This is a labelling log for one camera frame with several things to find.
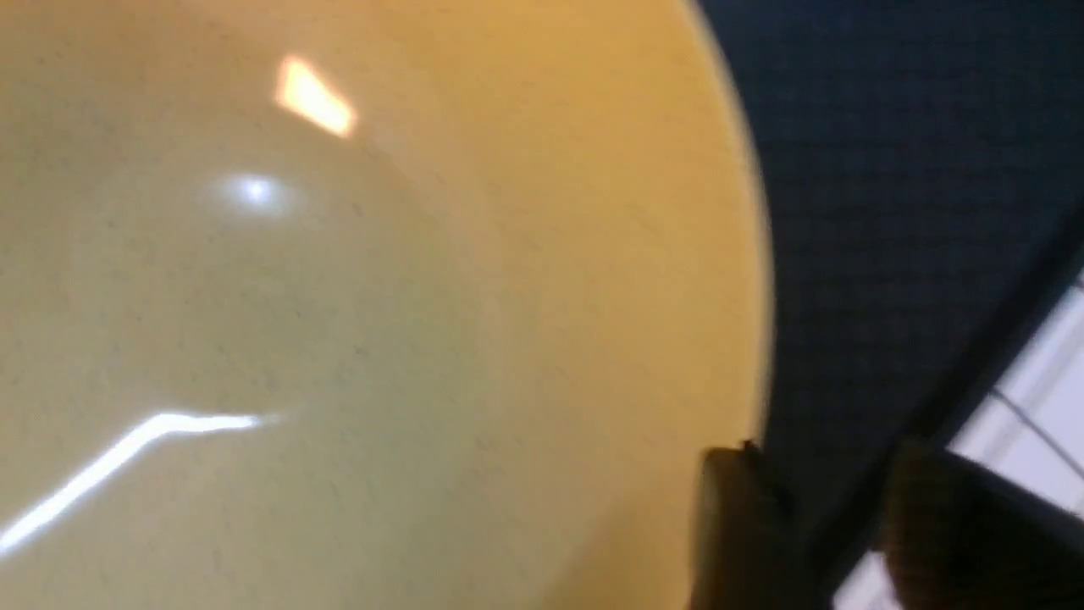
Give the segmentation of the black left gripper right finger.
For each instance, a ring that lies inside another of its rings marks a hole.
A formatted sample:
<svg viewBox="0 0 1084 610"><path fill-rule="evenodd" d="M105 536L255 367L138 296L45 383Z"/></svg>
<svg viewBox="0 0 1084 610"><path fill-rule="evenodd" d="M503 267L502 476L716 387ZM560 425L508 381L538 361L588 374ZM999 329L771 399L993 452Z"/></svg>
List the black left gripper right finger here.
<svg viewBox="0 0 1084 610"><path fill-rule="evenodd" d="M943 447L903 444L880 551L903 609L1080 609L1075 514Z"/></svg>

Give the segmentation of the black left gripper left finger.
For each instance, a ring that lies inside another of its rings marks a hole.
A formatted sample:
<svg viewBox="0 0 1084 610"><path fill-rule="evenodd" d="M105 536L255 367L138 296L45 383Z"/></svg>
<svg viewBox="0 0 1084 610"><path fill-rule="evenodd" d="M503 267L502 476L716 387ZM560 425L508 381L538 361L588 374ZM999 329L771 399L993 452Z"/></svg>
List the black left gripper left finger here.
<svg viewBox="0 0 1084 610"><path fill-rule="evenodd" d="M793 498L753 441L702 454L693 609L830 609L793 530Z"/></svg>

